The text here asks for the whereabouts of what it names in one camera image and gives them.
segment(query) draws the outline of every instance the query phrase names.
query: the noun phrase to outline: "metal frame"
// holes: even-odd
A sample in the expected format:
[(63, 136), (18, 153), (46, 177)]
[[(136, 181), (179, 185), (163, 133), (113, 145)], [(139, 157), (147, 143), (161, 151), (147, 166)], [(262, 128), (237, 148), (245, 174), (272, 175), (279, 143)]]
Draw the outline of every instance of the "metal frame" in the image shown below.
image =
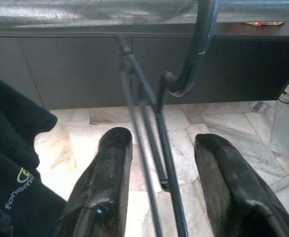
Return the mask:
[[(128, 105), (130, 108), (132, 122), (136, 132), (136, 137), (140, 147), (140, 153), (142, 156), (144, 167), (144, 175), (148, 188), (153, 222), (157, 237), (162, 236), (162, 230), (157, 206), (155, 203), (151, 179), (149, 177), (144, 147), (140, 139), (139, 128), (136, 121), (134, 102), (132, 96), (130, 95), (131, 90), (127, 82), (128, 77), (135, 76), (135, 78), (138, 80), (140, 84), (140, 97), (139, 97), (140, 109), (144, 119), (144, 124), (149, 138), (149, 143), (155, 161), (155, 166), (157, 169), (161, 187), (163, 188), (164, 191), (171, 193), (178, 236), (188, 237), (187, 224), (185, 220), (179, 184), (177, 180), (176, 170), (173, 162), (171, 147), (162, 111), (167, 92), (169, 92), (173, 96), (178, 97), (183, 96), (184, 94), (186, 94), (186, 92), (188, 92), (191, 89), (193, 84), (198, 79), (202, 63), (204, 61), (205, 55), (207, 54), (207, 50), (214, 32), (217, 14), (218, 14), (217, 0), (201, 0), (199, 2), (193, 40), (190, 45), (190, 50), (188, 51), (188, 54), (186, 56), (182, 72), (178, 78), (175, 77), (172, 73), (166, 72), (162, 76), (157, 96), (154, 94), (152, 88), (150, 87), (141, 67), (139, 66), (136, 58), (130, 51), (126, 41), (124, 40), (123, 37), (119, 38), (119, 43), (121, 46), (121, 58), (122, 58), (120, 76), (122, 79), (124, 92), (126, 94)], [(145, 106), (147, 103), (150, 104), (151, 108), (154, 111), (157, 128), (159, 131), (159, 138), (160, 138), (159, 142), (162, 148), (166, 173), (164, 172), (161, 157), (159, 155), (156, 141), (153, 135), (153, 129), (149, 121), (148, 112)]]
[[(289, 0), (218, 2), (218, 22), (289, 21)], [(198, 4), (199, 0), (0, 0), (0, 29), (194, 23)]]

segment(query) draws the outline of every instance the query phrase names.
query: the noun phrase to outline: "printed logo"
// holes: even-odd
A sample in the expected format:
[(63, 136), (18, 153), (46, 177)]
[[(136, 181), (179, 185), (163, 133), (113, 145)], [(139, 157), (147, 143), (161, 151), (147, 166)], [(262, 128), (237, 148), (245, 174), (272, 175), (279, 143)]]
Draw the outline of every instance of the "printed logo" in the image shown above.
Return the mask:
[(12, 204), (14, 202), (14, 198), (21, 192), (23, 192), (24, 190), (26, 190), (33, 182), (34, 180), (34, 176), (27, 171), (24, 168), (21, 168), (18, 176), (17, 176), (17, 182), (18, 183), (25, 183), (23, 186), (20, 186), (18, 189), (14, 190), (11, 193), (10, 198), (8, 199), (7, 203), (5, 204), (5, 209), (11, 209), (12, 208)]
[(23, 167), (21, 167), (21, 170), (17, 176), (17, 182), (19, 182), (20, 184), (25, 183), (29, 177), (30, 177), (30, 172), (24, 169)]

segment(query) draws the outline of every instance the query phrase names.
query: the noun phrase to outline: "green logo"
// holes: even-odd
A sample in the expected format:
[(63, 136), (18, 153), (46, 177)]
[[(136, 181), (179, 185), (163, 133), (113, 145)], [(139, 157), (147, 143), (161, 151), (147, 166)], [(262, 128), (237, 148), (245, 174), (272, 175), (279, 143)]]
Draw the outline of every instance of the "green logo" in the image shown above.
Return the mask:
[(17, 182), (19, 182), (20, 184), (25, 183), (29, 177), (30, 177), (29, 171), (21, 167), (21, 170), (17, 176)]

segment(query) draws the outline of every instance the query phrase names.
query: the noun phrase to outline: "dark cabinet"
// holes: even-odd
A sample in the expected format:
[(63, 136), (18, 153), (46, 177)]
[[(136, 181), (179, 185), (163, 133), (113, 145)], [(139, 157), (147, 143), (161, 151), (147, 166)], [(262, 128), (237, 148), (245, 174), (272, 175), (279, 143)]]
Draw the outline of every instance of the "dark cabinet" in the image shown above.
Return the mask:
[(19, 38), (19, 42), (45, 108), (126, 105), (115, 38)]
[(17, 38), (0, 38), (0, 79), (42, 106)]
[[(179, 75), (189, 42), (134, 39), (134, 54), (154, 89), (164, 71)], [(289, 40), (213, 39), (196, 84), (168, 103), (276, 100), (288, 82)]]

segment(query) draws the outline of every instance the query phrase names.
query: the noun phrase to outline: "metal bar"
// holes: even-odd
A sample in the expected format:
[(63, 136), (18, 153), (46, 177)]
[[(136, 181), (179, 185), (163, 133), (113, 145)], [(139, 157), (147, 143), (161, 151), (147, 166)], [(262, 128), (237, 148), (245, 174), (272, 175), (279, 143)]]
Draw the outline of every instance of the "metal bar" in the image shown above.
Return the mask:
[(124, 56), (128, 57), (128, 59), (124, 60), (123, 62), (125, 64), (125, 68), (128, 70), (130, 74), (137, 73), (138, 81), (140, 83), (142, 90), (146, 94), (146, 97), (150, 105), (154, 106), (156, 104), (156, 96), (150, 85), (147, 83), (144, 72), (139, 66), (135, 56), (130, 51), (126, 40), (123, 37), (118, 37), (118, 40), (123, 50)]
[[(0, 29), (195, 23), (197, 9), (198, 0), (0, 0)], [(217, 21), (289, 21), (289, 0), (219, 0)]]
[(153, 155), (153, 159), (154, 159), (154, 163), (155, 163), (155, 167), (156, 167), (156, 171), (158, 173), (159, 176), (159, 180), (161, 184), (164, 184), (164, 186), (162, 186), (163, 190), (168, 191), (168, 187), (166, 186), (167, 183), (165, 182), (167, 180), (167, 177), (164, 173), (164, 169), (163, 169), (163, 165), (161, 162), (161, 156), (158, 152), (158, 148), (156, 146), (156, 140), (154, 138), (153, 135), (153, 131), (150, 125), (150, 121), (149, 121), (149, 117), (148, 117), (148, 111), (145, 107), (145, 102), (144, 100), (140, 101), (140, 109), (143, 115), (143, 119), (144, 119), (144, 125), (147, 131), (147, 135), (148, 135), (148, 139), (149, 139), (149, 143), (150, 143), (150, 147), (151, 147), (151, 152)]
[(161, 79), (160, 84), (159, 84), (159, 89), (158, 89), (157, 101), (156, 101), (156, 104), (155, 104), (155, 106), (153, 108), (154, 111), (157, 112), (157, 113), (160, 113), (163, 110), (163, 106), (164, 106), (165, 100), (167, 98), (167, 93), (166, 92), (167, 92), (167, 90), (164, 87), (163, 81)]
[[(141, 71), (139, 70), (140, 67), (135, 67), (135, 65), (138, 65), (138, 63), (137, 63), (135, 57), (130, 57), (130, 55), (128, 54), (129, 50), (128, 50), (127, 45), (122, 44), (122, 42), (124, 42), (124, 39), (123, 38), (119, 39), (119, 42), (120, 42), (121, 48), (123, 50), (123, 52), (122, 52), (123, 70), (121, 72), (121, 75), (122, 75), (122, 73), (130, 73), (130, 74), (134, 73), (138, 81), (140, 81), (142, 79), (143, 80), (143, 82), (142, 82), (143, 84), (141, 85), (142, 86), (142, 91), (141, 91), (142, 97), (149, 99), (149, 94), (147, 92), (150, 90), (144, 89), (146, 87), (151, 88), (147, 79), (145, 78), (144, 75), (143, 75), (143, 77), (141, 77)], [(134, 59), (134, 63), (129, 64), (128, 62), (130, 62), (131, 59)], [(133, 106), (133, 101), (132, 101), (131, 95), (129, 93), (129, 90), (124, 89), (124, 91), (125, 91), (125, 93), (128, 93), (127, 99), (128, 99), (129, 107)], [(161, 148), (162, 148), (166, 172), (167, 172), (167, 176), (168, 176), (168, 187), (169, 187), (169, 190), (171, 193), (172, 206), (173, 206), (173, 212), (174, 212), (174, 217), (175, 217), (175, 221), (176, 221), (178, 236), (188, 237), (187, 224), (186, 224), (186, 220), (185, 220), (185, 214), (184, 214), (183, 204), (181, 201), (181, 194), (180, 194), (180, 190), (179, 190), (178, 179), (177, 179), (177, 175), (176, 175), (176, 171), (175, 171), (175, 167), (174, 167), (172, 152), (171, 152), (171, 148), (170, 148), (170, 144), (169, 144), (169, 138), (168, 138), (166, 127), (165, 127), (165, 122), (164, 122), (162, 113), (157, 113), (157, 111), (155, 110), (154, 114), (155, 114), (155, 118), (156, 118), (156, 122), (157, 122)], [(133, 117), (135, 117), (135, 115), (133, 115), (133, 114), (131, 114), (131, 115), (132, 115), (133, 123), (135, 123), (134, 122), (135, 118), (133, 118)], [(143, 146), (142, 146), (141, 141), (139, 142), (139, 147), (140, 147), (141, 151), (143, 151)], [(151, 207), (152, 210), (154, 210), (156, 208), (154, 200), (152, 201), (151, 206), (152, 206)]]
[(148, 190), (148, 196), (149, 196), (149, 200), (150, 200), (150, 207), (151, 207), (153, 223), (154, 223), (154, 227), (155, 227), (155, 234), (157, 237), (162, 237), (162, 231), (161, 231), (161, 224), (160, 224), (158, 209), (157, 209), (156, 202), (155, 202), (155, 197), (154, 197), (153, 188), (152, 188), (152, 182), (151, 182), (151, 178), (149, 175), (148, 164), (147, 164), (146, 158), (145, 158), (144, 147), (143, 147), (141, 139), (140, 139), (140, 133), (139, 133), (139, 129), (138, 129), (137, 122), (136, 122), (136, 114), (134, 111), (133, 99), (132, 99), (131, 94), (130, 94), (130, 87), (129, 87), (129, 84), (127, 81), (127, 75), (123, 70), (120, 72), (120, 78), (121, 78), (121, 81), (123, 84), (124, 92), (126, 95), (126, 100), (128, 102), (128, 105), (129, 105), (129, 111), (130, 111), (130, 115), (132, 118), (133, 127), (135, 129), (136, 138), (137, 138), (137, 141), (139, 144), (140, 155), (142, 157), (143, 172), (144, 172), (144, 177), (146, 180), (146, 186), (147, 186), (147, 190)]
[(197, 81), (214, 33), (217, 14), (218, 0), (200, 1), (193, 38), (181, 74), (176, 78), (165, 72), (162, 77), (162, 84), (173, 96), (183, 96)]
[(183, 209), (183, 203), (179, 190), (178, 178), (176, 175), (174, 162), (172, 158), (172, 152), (170, 148), (168, 134), (164, 123), (162, 113), (155, 113), (156, 122), (158, 125), (161, 147), (164, 155), (165, 167), (168, 175), (169, 189), (172, 198), (173, 211), (175, 222), (178, 230), (179, 237), (188, 237), (187, 224), (185, 220), (185, 213)]

